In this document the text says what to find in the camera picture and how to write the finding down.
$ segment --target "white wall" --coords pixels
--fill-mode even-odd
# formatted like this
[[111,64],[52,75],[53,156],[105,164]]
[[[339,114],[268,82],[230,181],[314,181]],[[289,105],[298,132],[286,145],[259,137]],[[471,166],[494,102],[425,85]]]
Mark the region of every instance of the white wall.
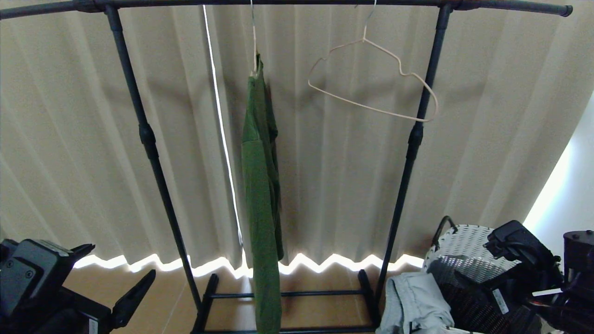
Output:
[[524,222],[553,254],[563,256],[563,233],[594,229],[593,166],[594,94]]

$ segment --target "green shirt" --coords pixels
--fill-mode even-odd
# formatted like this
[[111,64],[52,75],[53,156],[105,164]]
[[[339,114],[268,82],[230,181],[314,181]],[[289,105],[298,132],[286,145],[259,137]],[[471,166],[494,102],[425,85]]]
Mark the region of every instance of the green shirt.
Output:
[[277,135],[263,64],[258,56],[258,71],[248,81],[241,162],[254,258],[256,327],[262,334],[278,334],[282,315],[277,263],[283,258],[279,169],[274,143]]

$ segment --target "light blue fabric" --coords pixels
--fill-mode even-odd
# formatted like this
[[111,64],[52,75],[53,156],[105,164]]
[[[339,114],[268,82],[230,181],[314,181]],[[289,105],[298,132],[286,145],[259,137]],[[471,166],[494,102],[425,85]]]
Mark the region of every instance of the light blue fabric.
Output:
[[376,334],[454,326],[450,306],[430,273],[403,273],[386,282],[386,310]]

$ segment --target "white wire hanger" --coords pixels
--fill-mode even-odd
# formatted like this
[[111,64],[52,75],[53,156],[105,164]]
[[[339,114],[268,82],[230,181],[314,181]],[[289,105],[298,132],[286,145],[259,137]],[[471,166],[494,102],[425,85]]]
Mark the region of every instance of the white wire hanger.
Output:
[[[372,110],[372,111],[381,112],[383,114],[387,114],[387,115],[391,115],[391,116],[397,116],[397,117],[412,119],[413,121],[429,122],[430,120],[434,119],[439,114],[439,111],[440,111],[439,102],[437,101],[437,97],[435,96],[435,93],[433,92],[433,90],[431,89],[431,87],[429,87],[429,85],[425,82],[425,80],[423,80],[417,73],[404,73],[404,72],[402,72],[402,61],[400,60],[400,58],[397,55],[393,54],[392,52],[384,49],[383,47],[375,44],[374,42],[372,42],[372,41],[370,41],[370,40],[368,40],[366,38],[366,36],[367,36],[367,23],[369,22],[369,18],[371,18],[371,15],[373,14],[373,12],[375,10],[375,6],[376,5],[377,5],[377,0],[374,1],[373,9],[371,10],[371,13],[369,14],[369,16],[367,16],[367,19],[365,20],[365,28],[363,29],[363,38],[358,39],[358,40],[354,40],[353,42],[349,42],[347,44],[342,44],[342,45],[339,45],[339,46],[335,46],[332,49],[330,49],[330,51],[328,51],[328,54],[325,57],[322,57],[322,58],[318,59],[315,62],[314,66],[311,67],[311,70],[309,71],[309,74],[307,76],[307,84],[310,87],[312,87],[313,89],[316,89],[316,90],[318,90],[318,91],[320,91],[320,92],[322,92],[322,93],[324,93],[326,95],[329,95],[329,96],[334,97],[336,99],[339,99],[339,100],[342,100],[342,101],[345,101],[345,102],[354,104],[356,106],[360,106],[360,107],[365,108],[365,109],[369,109],[369,110]],[[395,58],[398,61],[398,70],[399,70],[399,73],[400,73],[401,76],[408,77],[408,76],[412,75],[415,78],[417,78],[423,84],[423,86],[425,86],[425,88],[429,91],[429,94],[431,94],[431,97],[433,97],[433,101],[435,103],[435,112],[433,113],[433,115],[431,115],[431,117],[429,117],[429,118],[424,118],[423,119],[423,118],[416,118],[416,117],[402,115],[402,114],[395,114],[395,113],[392,113],[392,112],[389,112],[389,111],[384,111],[384,110],[381,110],[381,109],[377,109],[377,108],[373,108],[373,107],[370,107],[370,106],[363,105],[361,103],[358,103],[358,102],[355,102],[355,101],[352,101],[352,100],[349,100],[349,99],[345,99],[344,97],[340,97],[338,95],[335,95],[335,94],[332,94],[330,92],[327,92],[327,91],[325,91],[325,90],[323,90],[323,89],[321,89],[319,87],[315,87],[311,83],[311,81],[310,81],[311,80],[311,74],[314,72],[314,69],[318,65],[318,63],[320,63],[321,61],[328,60],[328,58],[330,57],[330,54],[332,52],[334,52],[334,51],[336,51],[338,49],[344,48],[345,46],[354,45],[354,44],[357,44],[357,43],[369,43],[369,45],[375,47],[376,49],[379,49],[379,50],[383,51],[384,53],[386,53],[387,55],[391,56],[392,58]]]
[[252,34],[254,35],[254,70],[250,74],[252,77],[258,75],[258,48],[256,46],[256,19],[254,17],[254,0],[249,0],[252,9]]

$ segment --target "black metal clothes rack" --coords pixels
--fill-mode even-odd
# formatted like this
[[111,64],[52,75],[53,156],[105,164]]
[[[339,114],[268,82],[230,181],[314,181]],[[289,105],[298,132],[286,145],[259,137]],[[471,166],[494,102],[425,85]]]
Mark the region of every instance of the black metal clothes rack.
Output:
[[[253,0],[254,5],[372,5],[374,0]],[[198,288],[194,281],[192,271],[188,262],[188,255],[184,246],[184,241],[179,230],[167,183],[163,175],[163,169],[159,162],[159,152],[155,144],[156,138],[151,126],[146,118],[144,112],[142,99],[138,91],[132,64],[128,55],[128,49],[124,39],[124,32],[122,23],[119,18],[118,9],[130,7],[156,7],[156,6],[181,6],[181,5],[249,5],[249,0],[72,0],[64,2],[54,2],[51,4],[39,4],[25,7],[9,8],[0,10],[0,20],[7,18],[24,17],[30,15],[39,15],[55,12],[66,11],[81,11],[81,12],[103,12],[107,15],[109,26],[113,32],[118,55],[124,71],[128,90],[134,105],[136,117],[138,118],[138,129],[140,132],[140,140],[147,152],[153,168],[154,176],[159,188],[159,193],[165,206],[165,211],[169,219],[173,238],[177,245],[179,256],[182,260],[184,272],[188,279],[188,285],[197,308],[197,317],[192,329],[192,334],[211,333],[211,334],[249,334],[256,333],[256,330],[206,330],[206,323],[210,308],[215,299],[222,298],[253,298],[254,294],[218,294],[216,293],[219,277],[212,274],[208,281],[206,291],[203,299],[200,300]],[[377,0],[378,5],[408,5],[408,6],[432,6],[439,7],[439,15],[437,18],[437,25],[435,27],[435,37],[433,40],[433,47],[431,49],[431,56],[427,67],[427,74],[425,81],[430,87],[433,86],[435,73],[437,72],[437,64],[439,62],[441,47],[444,43],[444,36],[450,14],[455,11],[473,10],[477,8],[495,8],[501,10],[513,11],[527,11],[538,12],[543,14],[554,14],[562,17],[567,17],[573,11],[572,6],[569,5],[553,5],[541,4],[537,2],[518,1],[518,0]],[[423,88],[421,100],[419,102],[419,109],[416,114],[417,118],[425,118],[427,106],[429,104],[429,92]],[[383,264],[380,271],[380,277],[377,282],[377,287],[374,291],[371,288],[369,279],[364,270],[359,271],[359,282],[361,288],[359,290],[339,290],[339,291],[295,291],[282,292],[284,297],[300,297],[300,296],[320,296],[320,295],[362,295],[365,299],[365,304],[368,309],[371,324],[366,326],[343,326],[343,327],[305,327],[282,329],[280,333],[283,334],[318,334],[318,333],[362,333],[374,332],[380,324],[380,312],[378,304],[386,281],[386,273],[388,263],[392,255],[394,247],[394,240],[400,217],[404,208],[406,192],[408,189],[410,176],[415,163],[417,152],[421,141],[423,139],[423,123],[415,122],[410,131],[408,139],[408,149],[406,152],[406,161],[400,187],[396,198],[396,205],[394,207],[394,215],[390,225],[390,232],[388,234],[388,241],[386,246],[386,254],[384,256]]]

